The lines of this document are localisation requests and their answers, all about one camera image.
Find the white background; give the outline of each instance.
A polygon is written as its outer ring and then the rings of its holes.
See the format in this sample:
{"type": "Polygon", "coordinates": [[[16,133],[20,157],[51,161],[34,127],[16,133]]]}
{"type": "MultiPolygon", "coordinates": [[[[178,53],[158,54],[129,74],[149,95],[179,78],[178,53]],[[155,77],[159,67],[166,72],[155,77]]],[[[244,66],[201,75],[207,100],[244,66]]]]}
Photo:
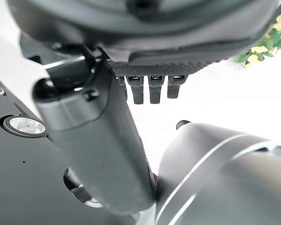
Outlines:
{"type": "MultiPolygon", "coordinates": [[[[22,58],[18,36],[5,1],[0,0],[0,79],[37,113],[31,88],[48,75],[38,64],[22,58]]],[[[154,172],[180,120],[281,140],[281,54],[247,70],[230,60],[212,64],[189,76],[178,99],[166,98],[165,85],[159,105],[149,103],[147,84],[144,93],[145,104],[134,105],[129,91],[128,104],[154,172]]]]}

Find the green leaf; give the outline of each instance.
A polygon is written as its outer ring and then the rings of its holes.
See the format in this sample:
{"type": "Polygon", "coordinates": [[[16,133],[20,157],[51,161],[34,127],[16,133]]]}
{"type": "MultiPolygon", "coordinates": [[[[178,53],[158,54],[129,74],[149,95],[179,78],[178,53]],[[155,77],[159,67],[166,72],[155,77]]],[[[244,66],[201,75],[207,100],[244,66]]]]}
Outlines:
{"type": "Polygon", "coordinates": [[[234,61],[235,62],[246,62],[249,58],[249,56],[252,55],[252,52],[251,50],[249,50],[248,52],[244,52],[242,54],[239,54],[237,55],[235,58],[234,58],[234,61]]]}
{"type": "Polygon", "coordinates": [[[269,37],[265,37],[262,40],[260,40],[256,46],[265,46],[268,50],[273,49],[273,43],[272,40],[269,37]]]}
{"type": "Polygon", "coordinates": [[[263,54],[266,55],[266,56],[268,56],[268,57],[273,57],[273,56],[274,56],[274,55],[271,54],[270,52],[264,52],[263,54]]]}
{"type": "Polygon", "coordinates": [[[258,60],[259,60],[259,61],[263,61],[263,60],[265,59],[264,56],[263,56],[263,53],[257,53],[257,52],[255,52],[254,55],[257,55],[257,56],[258,56],[258,60]]]}

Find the hole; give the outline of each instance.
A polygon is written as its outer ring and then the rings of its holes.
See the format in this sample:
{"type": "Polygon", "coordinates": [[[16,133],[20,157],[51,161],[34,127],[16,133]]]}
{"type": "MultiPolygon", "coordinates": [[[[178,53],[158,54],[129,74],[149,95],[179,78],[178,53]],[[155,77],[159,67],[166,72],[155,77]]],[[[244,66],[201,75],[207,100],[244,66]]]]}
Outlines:
{"type": "Polygon", "coordinates": [[[267,149],[267,148],[261,148],[261,149],[258,149],[257,151],[267,152],[267,151],[268,151],[268,149],[267,149]]]}
{"type": "Polygon", "coordinates": [[[150,1],[139,1],[135,4],[138,9],[146,10],[152,6],[150,1]]]}
{"type": "Polygon", "coordinates": [[[174,77],[173,77],[173,80],[174,80],[174,81],[182,81],[182,80],[184,80],[184,77],[185,77],[185,76],[174,76],[174,77]]]}
{"type": "Polygon", "coordinates": [[[41,138],[48,135],[40,120],[23,115],[7,115],[0,118],[0,127],[12,135],[25,138],[41,138]]]}
{"type": "Polygon", "coordinates": [[[141,77],[140,76],[130,76],[128,77],[128,80],[133,82],[133,81],[141,81],[141,77]]]}
{"type": "Polygon", "coordinates": [[[99,97],[99,92],[95,89],[91,89],[84,93],[84,97],[89,102],[99,97]]]}
{"type": "Polygon", "coordinates": [[[151,81],[161,81],[163,78],[161,76],[152,76],[151,81]]]}

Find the silver stripe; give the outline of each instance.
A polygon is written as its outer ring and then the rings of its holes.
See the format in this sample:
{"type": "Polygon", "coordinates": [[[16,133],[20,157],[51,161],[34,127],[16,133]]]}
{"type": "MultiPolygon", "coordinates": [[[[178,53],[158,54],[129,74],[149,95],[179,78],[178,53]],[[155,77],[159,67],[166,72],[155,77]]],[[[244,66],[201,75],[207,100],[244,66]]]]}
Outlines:
{"type": "Polygon", "coordinates": [[[80,57],[77,57],[77,58],[74,58],[74,59],[61,60],[61,61],[58,61],[58,62],[50,63],[50,64],[47,64],[47,65],[43,65],[43,68],[44,69],[50,69],[50,68],[57,67],[57,66],[60,66],[62,64],[65,64],[65,63],[78,62],[78,61],[81,61],[81,60],[85,60],[85,57],[84,56],[80,56],[80,57]]]}
{"type": "Polygon", "coordinates": [[[178,190],[182,187],[182,185],[187,181],[187,179],[192,175],[192,173],[212,154],[214,153],[218,148],[220,148],[221,146],[223,146],[224,144],[228,143],[229,141],[232,141],[234,139],[237,139],[239,137],[244,137],[244,136],[248,136],[246,134],[241,134],[241,135],[235,135],[232,137],[229,137],[227,139],[225,139],[224,141],[222,141],[221,143],[217,144],[216,146],[214,146],[205,156],[202,157],[202,159],[200,159],[199,162],[197,162],[197,164],[190,170],[190,172],[183,178],[183,180],[178,184],[178,186],[173,190],[173,192],[170,194],[170,196],[168,197],[168,199],[165,201],[165,203],[163,204],[163,206],[161,207],[157,217],[156,217],[156,221],[155,224],[158,223],[160,216],[162,215],[163,211],[165,210],[165,208],[167,207],[167,205],[170,203],[170,201],[172,200],[172,198],[174,197],[174,195],[178,192],[178,190]]]}
{"type": "Polygon", "coordinates": [[[177,220],[184,213],[184,211],[191,205],[191,203],[195,200],[195,198],[196,198],[196,195],[192,195],[190,197],[190,199],[187,200],[187,202],[181,207],[181,209],[178,211],[178,213],[170,221],[169,225],[174,225],[177,222],[177,220]]]}

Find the metal plate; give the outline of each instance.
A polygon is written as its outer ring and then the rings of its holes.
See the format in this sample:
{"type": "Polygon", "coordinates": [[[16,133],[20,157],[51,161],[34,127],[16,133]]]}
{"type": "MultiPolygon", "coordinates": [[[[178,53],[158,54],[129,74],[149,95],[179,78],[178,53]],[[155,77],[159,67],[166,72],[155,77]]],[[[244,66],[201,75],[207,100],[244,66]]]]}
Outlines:
{"type": "MultiPolygon", "coordinates": [[[[0,118],[21,112],[0,96],[0,118]]],[[[47,138],[26,139],[0,127],[0,225],[133,225],[78,201],[63,183],[68,165],[47,138]]]]}

